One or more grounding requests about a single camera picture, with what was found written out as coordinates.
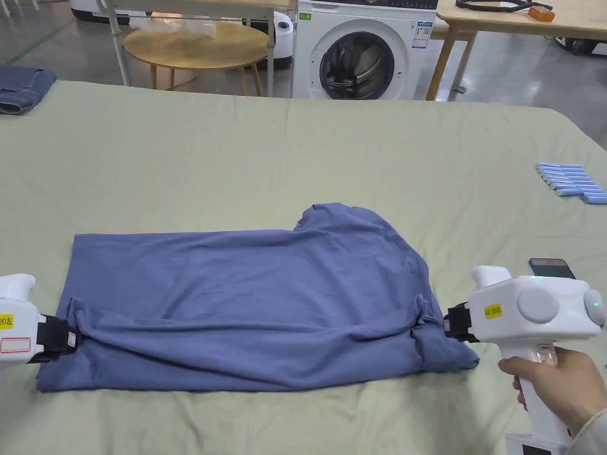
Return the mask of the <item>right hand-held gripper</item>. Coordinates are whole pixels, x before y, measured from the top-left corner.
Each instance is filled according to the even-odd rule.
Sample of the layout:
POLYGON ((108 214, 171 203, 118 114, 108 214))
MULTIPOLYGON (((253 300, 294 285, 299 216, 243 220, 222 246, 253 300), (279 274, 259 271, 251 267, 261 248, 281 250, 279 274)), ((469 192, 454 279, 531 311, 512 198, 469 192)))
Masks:
MULTIPOLYGON (((477 267, 477 290, 466 303, 448 310, 449 337, 496 344, 502 359, 520 357, 557 365, 555 343, 598 336, 605 324, 603 300, 582 280, 564 277, 512 277, 503 267, 477 267)), ((606 449, 606 410, 593 416, 576 437, 522 380, 532 433, 509 434, 509 454, 602 454, 606 449)))

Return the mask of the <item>person's right hand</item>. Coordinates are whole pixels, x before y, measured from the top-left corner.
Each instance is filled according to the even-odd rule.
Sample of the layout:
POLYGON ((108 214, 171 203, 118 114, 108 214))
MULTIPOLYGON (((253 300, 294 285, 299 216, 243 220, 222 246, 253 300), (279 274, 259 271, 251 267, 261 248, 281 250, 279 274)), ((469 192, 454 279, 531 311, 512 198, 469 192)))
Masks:
POLYGON ((517 401, 528 410, 522 380, 529 382, 542 403, 576 437, 593 416, 606 409, 606 387, 592 359, 585 353, 555 348, 557 365, 520 357, 499 361, 499 369, 513 376, 517 401))

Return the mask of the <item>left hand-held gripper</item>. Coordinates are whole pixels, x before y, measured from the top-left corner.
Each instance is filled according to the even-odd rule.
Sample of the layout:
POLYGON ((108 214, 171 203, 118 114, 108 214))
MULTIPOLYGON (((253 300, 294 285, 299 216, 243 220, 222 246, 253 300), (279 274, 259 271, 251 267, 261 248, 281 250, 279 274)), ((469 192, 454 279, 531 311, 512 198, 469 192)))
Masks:
POLYGON ((35 283, 28 274, 1 277, 1 366, 54 362, 78 349, 79 332, 68 321, 30 302, 35 283))

